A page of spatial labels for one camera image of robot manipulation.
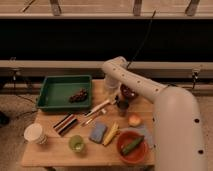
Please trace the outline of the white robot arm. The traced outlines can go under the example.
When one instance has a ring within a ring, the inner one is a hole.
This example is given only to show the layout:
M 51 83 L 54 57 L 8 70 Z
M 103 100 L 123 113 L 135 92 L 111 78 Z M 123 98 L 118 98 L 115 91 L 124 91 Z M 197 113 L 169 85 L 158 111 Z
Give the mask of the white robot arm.
M 208 171 L 199 104 L 188 90 L 167 86 L 126 69 L 123 57 L 103 72 L 153 103 L 155 171 Z

